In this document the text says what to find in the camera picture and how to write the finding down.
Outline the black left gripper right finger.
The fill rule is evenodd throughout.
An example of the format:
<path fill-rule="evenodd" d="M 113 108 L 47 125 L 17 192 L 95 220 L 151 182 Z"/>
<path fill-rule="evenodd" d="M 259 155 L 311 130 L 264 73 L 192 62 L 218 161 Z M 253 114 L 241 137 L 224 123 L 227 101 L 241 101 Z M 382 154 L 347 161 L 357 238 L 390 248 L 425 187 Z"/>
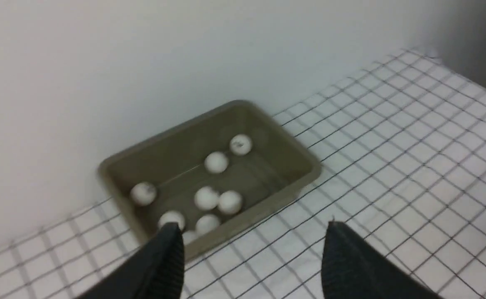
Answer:
<path fill-rule="evenodd" d="M 351 227 L 330 221 L 321 284 L 325 299 L 440 299 L 370 246 Z"/>

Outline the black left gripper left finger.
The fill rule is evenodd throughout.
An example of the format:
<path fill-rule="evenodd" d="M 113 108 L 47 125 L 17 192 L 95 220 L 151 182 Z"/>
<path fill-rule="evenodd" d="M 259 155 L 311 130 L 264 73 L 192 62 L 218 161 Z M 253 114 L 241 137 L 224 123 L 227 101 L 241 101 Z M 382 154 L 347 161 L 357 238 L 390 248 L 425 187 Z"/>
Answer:
<path fill-rule="evenodd" d="M 82 293 L 80 299 L 179 299 L 184 286 L 184 241 L 165 224 L 128 260 Z"/>

